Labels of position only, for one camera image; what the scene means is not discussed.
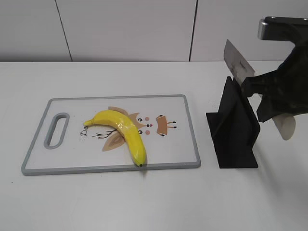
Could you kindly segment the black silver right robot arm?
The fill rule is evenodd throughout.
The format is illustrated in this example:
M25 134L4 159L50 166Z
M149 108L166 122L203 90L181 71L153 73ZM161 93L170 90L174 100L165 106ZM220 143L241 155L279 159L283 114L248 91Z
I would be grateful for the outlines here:
M261 40L289 41L294 48L279 67L271 72L247 77L241 86L246 97L262 95L257 109L259 122L281 114L293 116L308 112L308 21L305 18L261 19Z

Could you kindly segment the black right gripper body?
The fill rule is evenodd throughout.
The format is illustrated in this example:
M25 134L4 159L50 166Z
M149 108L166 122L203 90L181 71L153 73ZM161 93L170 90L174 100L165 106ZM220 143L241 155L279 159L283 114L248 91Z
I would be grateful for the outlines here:
M308 112L308 44L294 47L287 59L277 68L277 100L284 112L294 115Z

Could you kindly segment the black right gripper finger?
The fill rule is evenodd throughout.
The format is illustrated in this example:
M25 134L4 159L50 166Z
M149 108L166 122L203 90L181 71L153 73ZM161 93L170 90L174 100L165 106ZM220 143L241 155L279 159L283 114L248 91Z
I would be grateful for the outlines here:
M259 76L247 77L241 84L241 91L246 97L262 94L268 97L280 97L277 71L271 71Z
M257 108L257 118L259 122L266 122L275 116L287 114L294 116L294 110L290 106L290 99L286 96L268 96L258 94L261 102Z

